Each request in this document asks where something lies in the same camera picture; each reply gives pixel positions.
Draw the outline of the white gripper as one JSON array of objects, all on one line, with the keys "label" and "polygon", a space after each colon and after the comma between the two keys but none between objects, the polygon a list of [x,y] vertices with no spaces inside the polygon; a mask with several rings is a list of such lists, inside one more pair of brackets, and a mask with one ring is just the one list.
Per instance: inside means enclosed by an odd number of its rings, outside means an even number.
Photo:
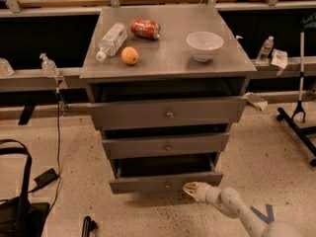
[{"label": "white gripper", "polygon": [[199,202],[217,204],[220,200],[221,189],[207,183],[189,182],[183,185],[183,191]]}]

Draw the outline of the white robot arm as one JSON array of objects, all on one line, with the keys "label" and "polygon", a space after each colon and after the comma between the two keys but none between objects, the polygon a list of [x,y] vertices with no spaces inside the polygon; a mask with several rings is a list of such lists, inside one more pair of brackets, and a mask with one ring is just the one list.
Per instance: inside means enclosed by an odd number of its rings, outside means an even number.
[{"label": "white robot arm", "polygon": [[211,204],[230,218],[238,218],[250,237],[305,237],[295,226],[284,221],[265,222],[243,201],[233,188],[218,188],[208,183],[184,184],[186,194],[198,202]]}]

